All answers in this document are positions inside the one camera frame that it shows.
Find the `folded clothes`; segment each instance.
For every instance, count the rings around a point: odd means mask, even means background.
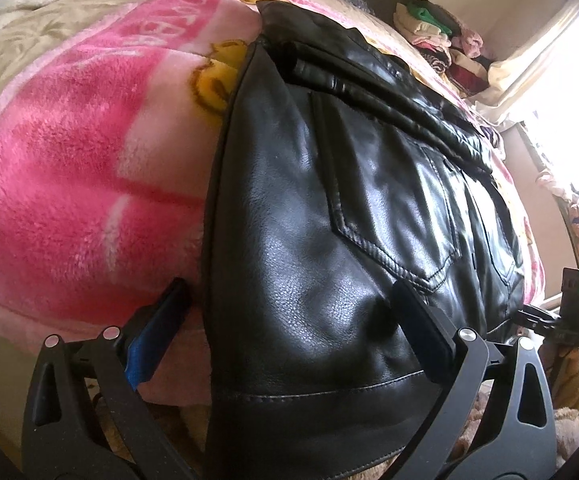
[[[451,56],[447,48],[435,46],[428,41],[422,41],[414,45],[414,48],[423,56],[423,59],[429,63],[439,75],[445,73],[447,67],[451,65]]]
[[[439,74],[439,77],[443,80],[443,82],[447,86],[449,86],[456,93],[458,97],[460,97],[461,99],[467,98],[467,94],[449,80],[449,78],[447,77],[447,71],[443,72],[442,74]]]
[[[403,4],[396,4],[396,16],[398,21],[403,24],[403,27],[413,34],[432,34],[437,36],[442,32],[436,25],[414,18],[407,12],[407,7]]]
[[[418,7],[414,4],[407,4],[407,10],[417,20],[436,25],[436,27],[438,27],[443,34],[447,34],[448,36],[452,35],[451,28],[443,25],[441,22],[439,22],[439,20],[434,18],[434,16],[431,15],[431,12],[429,12],[429,10],[425,7]]]
[[[452,64],[447,67],[445,74],[447,74],[447,77],[452,83],[458,86],[458,88],[468,96],[482,92],[489,86],[487,81],[483,81],[477,75],[457,64]]]
[[[460,25],[447,10],[429,0],[416,0],[413,3],[417,7],[429,10],[429,13],[439,22],[451,30],[450,36],[460,36]]]
[[[394,12],[394,27],[396,27],[396,30],[398,32],[400,32],[400,34],[402,35],[403,38],[405,38],[409,43],[411,43],[413,45],[417,45],[419,43],[425,42],[425,43],[432,44],[435,47],[441,47],[441,48],[445,48],[445,49],[447,49],[451,46],[451,41],[449,41],[447,34],[443,34],[442,32],[438,35],[413,34],[398,20],[398,16],[396,16],[395,12]]]
[[[456,50],[455,48],[449,49],[449,55],[451,56],[452,63],[455,63],[466,70],[469,70],[472,74],[476,75],[480,79],[487,81],[487,70],[480,63],[473,59],[469,59],[465,54]]]

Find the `pocket stitching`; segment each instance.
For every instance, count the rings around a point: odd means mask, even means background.
[[[327,134],[319,134],[318,130],[320,128],[321,131],[324,131],[325,125],[323,124],[323,116],[324,113],[322,111],[323,104],[321,103],[320,97],[315,93],[312,92],[310,94],[311,98],[310,101],[313,106],[314,112],[314,120],[316,123],[316,144],[318,146],[319,155],[323,158],[323,167],[325,168],[325,181],[326,181],[326,189],[325,195],[327,196],[327,202],[329,203],[330,214],[332,215],[333,220],[333,227],[347,240],[354,243],[361,251],[363,251],[367,256],[377,261],[378,264],[383,266],[388,272],[391,274],[399,277],[399,278],[406,278],[410,280],[410,282],[415,283],[419,288],[423,289],[426,292],[434,292],[436,291],[442,284],[443,280],[440,280],[437,284],[432,285],[431,282],[437,277],[439,274],[444,274],[447,271],[447,267],[452,264],[456,256],[458,254],[458,247],[457,247],[457,232],[456,226],[449,211],[449,204],[448,198],[445,193],[445,189],[442,186],[442,181],[440,180],[440,173],[438,172],[438,168],[436,165],[429,159],[429,156],[423,151],[425,157],[430,162],[434,172],[439,177],[439,182],[441,183],[441,189],[443,193],[443,201],[445,203],[445,210],[447,212],[447,220],[449,224],[449,229],[451,232],[451,241],[452,241],[452,248],[449,251],[449,254],[442,262],[442,265],[430,276],[423,278],[414,274],[411,270],[403,267],[402,265],[398,264],[382,247],[378,246],[377,244],[367,240],[363,235],[357,232],[353,227],[351,227],[345,220],[345,213],[343,213],[343,206],[341,202],[341,194],[340,194],[340,187],[338,184],[337,173],[335,164],[333,162],[333,154],[332,150],[329,145],[329,138],[327,138]]]

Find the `pink fleece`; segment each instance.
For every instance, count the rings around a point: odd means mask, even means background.
[[[237,71],[241,60],[230,61],[230,49],[260,32],[253,1],[129,4],[7,85],[0,95],[0,335],[34,352],[51,333],[94,337],[155,300],[174,276],[198,282],[221,114],[195,82],[225,63]],[[396,42],[375,43],[426,70]],[[229,77],[209,81],[213,98],[226,98]],[[457,105],[466,109],[458,98]],[[208,403],[209,374],[195,307],[142,392],[152,402]]]

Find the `seam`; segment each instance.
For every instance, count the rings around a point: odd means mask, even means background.
[[[292,402],[293,400],[301,400],[301,399],[314,399],[316,397],[325,397],[325,396],[349,396],[349,395],[358,395],[363,394],[364,392],[377,390],[379,388],[385,388],[387,386],[391,386],[392,384],[397,384],[403,381],[406,381],[410,378],[416,377],[423,373],[422,370],[418,372],[412,372],[411,374],[407,374],[405,376],[399,377],[397,379],[392,379],[390,381],[386,381],[380,384],[372,384],[371,386],[360,386],[358,388],[352,388],[349,390],[330,390],[329,392],[315,392],[313,394],[296,394],[296,395],[287,395],[287,396],[272,396],[272,395],[257,395],[257,394],[244,394],[242,392],[235,392],[233,390],[227,390],[220,387],[216,387],[217,391],[214,391],[218,394],[220,398],[231,398],[231,399],[242,399],[245,401],[253,401],[253,402]]]
[[[474,209],[476,210],[476,213],[478,214],[478,218],[481,221],[481,225],[483,227],[485,227],[485,221],[483,220],[483,215],[481,213],[481,209],[478,206],[478,203],[476,202],[476,200],[472,200],[472,203],[474,204]],[[501,279],[501,281],[509,289],[509,281],[508,281],[507,276],[503,276],[502,272],[499,270],[499,268],[496,266],[495,262],[493,261],[492,243],[490,241],[490,237],[487,235],[487,229],[484,229],[484,231],[485,231],[485,241],[487,242],[487,250],[489,251],[490,260],[492,262],[492,267],[496,271],[496,274],[498,274],[498,277]]]
[[[449,219],[449,229],[451,231],[451,240],[452,243],[454,245],[454,253],[458,252],[458,237],[457,237],[457,232],[456,232],[456,222],[454,220],[454,215],[452,214],[452,211],[449,208],[449,197],[447,196],[447,190],[445,190],[445,186],[443,185],[443,179],[441,178],[441,172],[439,171],[438,166],[436,165],[436,163],[431,160],[431,156],[429,156],[429,151],[431,151],[429,148],[426,148],[424,146],[421,146],[418,144],[418,146],[420,147],[421,151],[423,152],[423,155],[425,156],[425,158],[429,161],[429,164],[431,165],[432,169],[434,170],[434,173],[436,173],[436,176],[438,177],[439,180],[439,184],[441,184],[441,192],[443,194],[443,199],[444,199],[444,203],[445,203],[445,211],[447,212],[447,218]]]
[[[399,447],[396,451],[391,452],[391,453],[387,453],[387,454],[377,458],[376,460],[372,460],[371,462],[367,462],[366,464],[361,465],[357,468],[347,469],[346,471],[341,471],[340,473],[336,473],[335,475],[321,478],[321,480],[333,480],[335,478],[341,478],[344,476],[349,476],[350,474],[355,473],[356,471],[358,471],[358,472],[364,471],[370,467],[377,466],[378,464],[385,462],[386,460],[390,459],[391,457],[393,457],[397,454],[402,453],[403,449],[405,449],[405,446]]]
[[[503,327],[505,324],[509,323],[510,321],[511,321],[510,318],[503,320],[501,323],[496,325],[494,328],[492,328],[491,330],[488,330],[487,333],[485,334],[485,336],[489,336],[491,333],[496,332],[496,330],[500,329],[501,327]]]
[[[367,240],[367,238],[357,232],[354,228],[350,227],[349,224],[345,221],[345,216],[343,215],[342,209],[340,209],[340,214],[341,217],[343,217],[343,228],[339,228],[339,230],[365,253],[377,260],[378,263],[380,263],[382,266],[385,266],[392,274],[395,274],[399,278],[407,278],[429,292],[434,292],[442,285],[442,283],[439,283],[432,286],[431,282],[433,282],[434,278],[436,278],[439,274],[443,274],[447,270],[447,267],[453,261],[454,256],[458,252],[457,248],[454,248],[454,250],[452,250],[447,255],[447,258],[445,258],[445,260],[442,262],[440,268],[434,271],[434,273],[432,273],[427,278],[423,278],[417,274],[414,274],[411,270],[408,270],[401,264],[398,264],[383,248]]]

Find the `clamp handle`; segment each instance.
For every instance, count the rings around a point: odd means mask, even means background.
[[[546,343],[579,347],[579,269],[563,269],[561,291],[558,314],[525,305],[512,321],[543,336]]]
[[[532,341],[484,341],[429,307],[409,282],[392,302],[427,377],[443,384],[419,430],[381,480],[547,480],[556,471],[556,428],[547,379]],[[468,453],[448,462],[484,380],[493,379],[483,419]]]
[[[180,328],[191,297],[176,279],[123,328],[66,343],[52,335],[38,356],[22,435],[23,470],[34,480],[198,480],[136,392],[149,380]],[[98,380],[134,463],[116,456],[92,406],[85,378]]]

